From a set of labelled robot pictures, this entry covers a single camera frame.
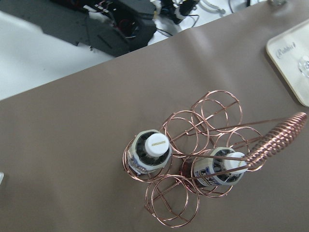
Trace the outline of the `copper wire bottle basket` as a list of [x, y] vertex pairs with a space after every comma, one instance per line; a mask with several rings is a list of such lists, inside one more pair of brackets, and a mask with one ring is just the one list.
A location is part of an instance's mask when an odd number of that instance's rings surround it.
[[[226, 90], [213, 90], [199, 98], [189, 109], [172, 113], [157, 131], [169, 139], [172, 154], [166, 166], [148, 174], [136, 174], [128, 165], [126, 146], [122, 164], [126, 173], [147, 184], [143, 195], [146, 211], [160, 224], [170, 228], [188, 225], [202, 208], [204, 199], [225, 197], [247, 174], [260, 170], [267, 159], [275, 156], [302, 132], [309, 115], [297, 112], [289, 117], [244, 122], [239, 99]], [[212, 149], [229, 147], [244, 154], [235, 160], [246, 166], [219, 172], [248, 169], [232, 186], [199, 188], [181, 174], [188, 158], [205, 157]]]

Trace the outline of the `tea bottle lower left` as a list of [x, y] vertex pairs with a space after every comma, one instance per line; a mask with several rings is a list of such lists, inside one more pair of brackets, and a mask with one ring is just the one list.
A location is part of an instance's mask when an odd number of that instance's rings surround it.
[[172, 154], [166, 135], [157, 130], [140, 132], [127, 151], [129, 167], [138, 175], [148, 174], [166, 166]]

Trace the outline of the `tea bottle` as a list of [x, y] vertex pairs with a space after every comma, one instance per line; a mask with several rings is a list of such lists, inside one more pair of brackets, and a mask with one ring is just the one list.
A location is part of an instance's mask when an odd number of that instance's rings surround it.
[[157, 130], [140, 132], [127, 151], [129, 167], [138, 175], [148, 174], [166, 166], [172, 154], [166, 135]]
[[206, 155], [209, 157], [188, 158], [181, 168], [181, 174], [187, 178], [193, 177], [193, 182], [199, 188], [235, 185], [248, 170], [246, 168], [219, 174], [219, 172], [247, 165], [245, 161], [235, 160], [244, 157], [244, 154], [232, 148], [217, 147]]

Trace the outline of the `tea bottle lower right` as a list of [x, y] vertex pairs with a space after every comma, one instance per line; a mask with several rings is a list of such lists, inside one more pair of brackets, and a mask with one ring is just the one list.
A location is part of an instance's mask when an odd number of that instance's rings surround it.
[[209, 157], [188, 158], [181, 168], [181, 174], [187, 178], [193, 177], [193, 182], [199, 188], [235, 185], [248, 170], [246, 168], [219, 174], [219, 172], [247, 165], [245, 161], [235, 160], [244, 157], [244, 154], [232, 148], [217, 147], [206, 155]]

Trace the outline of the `black equipment case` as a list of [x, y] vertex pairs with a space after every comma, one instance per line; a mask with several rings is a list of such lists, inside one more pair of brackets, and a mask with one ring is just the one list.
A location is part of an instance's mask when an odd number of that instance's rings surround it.
[[114, 57], [147, 46], [156, 32], [155, 5], [148, 0], [2, 0], [0, 9]]

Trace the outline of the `cream rabbit tray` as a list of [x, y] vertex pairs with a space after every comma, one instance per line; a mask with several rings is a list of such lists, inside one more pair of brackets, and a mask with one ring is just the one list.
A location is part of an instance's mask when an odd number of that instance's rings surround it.
[[309, 105], [309, 21], [271, 38], [266, 51], [298, 101]]

